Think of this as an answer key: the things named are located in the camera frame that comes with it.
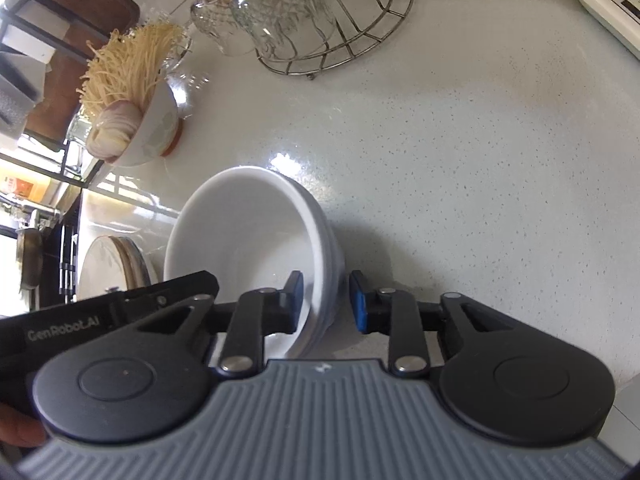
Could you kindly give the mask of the person's right hand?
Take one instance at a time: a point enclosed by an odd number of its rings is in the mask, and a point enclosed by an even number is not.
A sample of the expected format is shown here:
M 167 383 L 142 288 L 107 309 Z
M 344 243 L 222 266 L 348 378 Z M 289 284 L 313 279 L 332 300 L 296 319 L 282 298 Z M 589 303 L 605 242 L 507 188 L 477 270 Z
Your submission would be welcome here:
M 47 434 L 39 420 L 1 404 L 0 440 L 18 448 L 36 448 L 46 442 Z

